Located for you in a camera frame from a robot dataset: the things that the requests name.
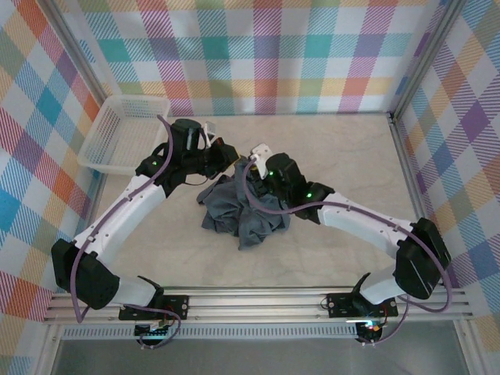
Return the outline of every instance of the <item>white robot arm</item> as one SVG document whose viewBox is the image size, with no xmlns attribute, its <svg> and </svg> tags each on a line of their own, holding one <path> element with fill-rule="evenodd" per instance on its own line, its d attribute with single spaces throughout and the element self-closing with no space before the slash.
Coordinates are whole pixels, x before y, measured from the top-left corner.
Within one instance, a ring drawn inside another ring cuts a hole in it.
<svg viewBox="0 0 500 375">
<path fill-rule="evenodd" d="M 252 150 L 251 160 L 255 168 L 252 171 L 249 165 L 246 173 L 257 193 L 276 195 L 290 207 L 286 212 L 347 231 L 395 259 L 386 269 L 364 275 L 355 286 L 352 299 L 360 316 L 399 295 L 430 297 L 451 261 L 434 223 L 424 218 L 416 223 L 395 219 L 358 205 L 331 187 L 307 182 L 294 160 L 284 153 L 274 155 L 265 144 Z M 246 186 L 245 190 L 258 206 Z"/>
<path fill-rule="evenodd" d="M 239 158 L 236 150 L 225 145 L 221 138 L 208 143 L 206 132 L 202 132 L 201 125 L 195 121 L 178 120 L 171 130 L 173 156 L 154 183 L 134 193 L 162 167 L 165 157 L 159 153 L 165 153 L 166 144 L 160 145 L 141 163 L 136 170 L 137 176 L 132 177 L 115 204 L 88 229 L 78 234 L 73 242 L 60 239 L 52 247 L 56 282 L 67 291 L 70 291 L 70 271 L 75 258 L 84 248 L 74 282 L 77 297 L 93 309 L 119 303 L 147 307 L 150 312 L 141 312 L 141 320 L 156 320 L 162 316 L 158 313 L 166 308 L 162 287 L 144 277 L 118 277 L 107 267 L 129 233 L 168 198 L 173 189 L 185 182 L 188 174 L 214 178 Z M 205 148 L 201 150 L 198 149 L 200 135 L 205 139 Z M 248 182 L 252 183 L 257 195 L 272 194 L 286 202 L 289 213 L 347 231 L 395 259 L 388 268 L 368 273 L 357 283 L 349 300 L 355 315 L 349 317 L 369 316 L 380 310 L 380 304 L 389 298 L 403 294 L 419 299 L 430 297 L 451 259 L 432 222 L 420 219 L 411 223 L 385 216 L 351 202 L 331 187 L 307 182 L 294 160 L 283 153 L 273 154 L 267 145 L 254 148 L 250 159 L 252 163 L 246 168 L 249 175 L 244 188 L 250 202 L 258 209 L 266 211 L 259 207 L 258 201 L 252 200 Z M 110 210 L 113 210 L 112 215 L 103 220 Z"/>
</svg>

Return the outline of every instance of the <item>white floor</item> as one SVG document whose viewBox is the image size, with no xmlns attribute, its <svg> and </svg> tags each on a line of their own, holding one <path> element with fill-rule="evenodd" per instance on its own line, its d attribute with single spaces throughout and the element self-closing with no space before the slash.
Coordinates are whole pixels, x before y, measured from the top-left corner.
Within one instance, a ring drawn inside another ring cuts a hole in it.
<svg viewBox="0 0 500 375">
<path fill-rule="evenodd" d="M 286 152 L 295 159 L 308 180 L 394 217 L 415 218 L 384 115 L 195 120 L 216 123 L 217 135 L 242 155 L 266 142 L 274 152 Z M 192 177 L 190 182 L 200 178 Z M 129 180 L 108 176 L 99 214 Z M 392 262 L 358 238 L 295 216 L 288 232 L 240 252 L 237 238 L 201 228 L 205 208 L 195 199 L 203 188 L 175 190 L 130 234 L 111 267 L 113 272 L 142 275 L 165 286 L 344 286 Z"/>
</svg>

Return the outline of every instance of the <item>plaid wall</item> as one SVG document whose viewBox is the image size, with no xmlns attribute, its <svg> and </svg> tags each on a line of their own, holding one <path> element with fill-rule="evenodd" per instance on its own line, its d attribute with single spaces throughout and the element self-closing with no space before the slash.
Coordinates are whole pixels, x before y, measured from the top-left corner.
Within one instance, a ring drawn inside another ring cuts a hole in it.
<svg viewBox="0 0 500 375">
<path fill-rule="evenodd" d="M 50 248 L 88 216 L 77 153 L 98 106 L 35 0 L 0 0 L 0 374 L 24 374 L 55 290 Z"/>
<path fill-rule="evenodd" d="M 469 0 L 402 117 L 427 212 L 500 368 L 500 0 Z"/>
<path fill-rule="evenodd" d="M 437 5 L 437 8 L 434 11 L 434 14 L 432 15 L 432 18 L 430 19 L 430 22 L 427 25 L 425 33 L 423 33 L 422 39 L 420 39 L 418 46 L 415 48 L 415 51 L 413 52 L 412 59 L 410 60 L 408 65 L 408 69 L 406 70 L 405 75 L 399 82 L 398 89 L 396 90 L 396 93 L 391 101 L 391 106 L 389 108 L 390 112 L 394 112 L 396 105 L 399 102 L 399 99 L 401 98 L 404 90 L 406 89 L 406 86 L 408 85 L 409 79 L 415 73 L 415 70 L 417 68 L 417 65 L 420 61 L 423 52 L 432 42 L 431 35 L 438 27 L 443 15 L 445 14 L 446 7 L 448 6 L 448 4 L 450 4 L 450 2 L 451 0 L 439 1 L 439 4 Z"/>
<path fill-rule="evenodd" d="M 386 111 L 439 5 L 439 0 L 67 1 L 80 5 L 119 90 L 167 95 L 176 116 Z M 58 3 L 111 92 L 88 36 L 66 0 Z"/>
</svg>

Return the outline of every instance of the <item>gray cloth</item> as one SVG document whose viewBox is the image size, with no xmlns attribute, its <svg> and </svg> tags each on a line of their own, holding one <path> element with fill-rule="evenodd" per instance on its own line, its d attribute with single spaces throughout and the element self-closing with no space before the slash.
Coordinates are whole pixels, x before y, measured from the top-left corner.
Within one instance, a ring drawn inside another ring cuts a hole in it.
<svg viewBox="0 0 500 375">
<path fill-rule="evenodd" d="M 239 237 L 239 250 L 261 244 L 274 231 L 287 230 L 290 226 L 288 214 L 270 215 L 250 206 L 242 185 L 247 162 L 240 159 L 234 166 L 234 176 L 223 175 L 196 198 L 207 209 L 202 227 Z M 255 196 L 253 186 L 248 184 L 248 187 Z M 259 198 L 259 202 L 268 209 L 285 208 L 280 206 L 278 198 L 270 194 Z"/>
</svg>

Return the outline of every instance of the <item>black mounting plate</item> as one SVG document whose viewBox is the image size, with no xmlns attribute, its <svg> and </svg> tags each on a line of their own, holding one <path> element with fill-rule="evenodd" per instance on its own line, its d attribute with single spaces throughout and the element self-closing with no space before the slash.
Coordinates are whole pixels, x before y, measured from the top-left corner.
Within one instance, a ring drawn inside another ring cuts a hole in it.
<svg viewBox="0 0 500 375">
<path fill-rule="evenodd" d="M 176 313 L 181 320 L 188 318 L 189 296 L 188 295 L 164 295 L 157 309 L 170 310 Z M 149 312 L 131 307 L 120 310 L 119 320 L 161 320 L 164 314 L 160 312 Z"/>
<path fill-rule="evenodd" d="M 327 295 L 326 305 L 329 318 L 361 317 L 358 309 L 352 303 L 352 293 L 330 293 Z M 387 310 L 387 316 L 398 316 L 398 307 L 394 298 L 386 299 L 374 307 L 375 309 L 369 315 L 370 318 L 385 317 L 384 307 Z"/>
</svg>

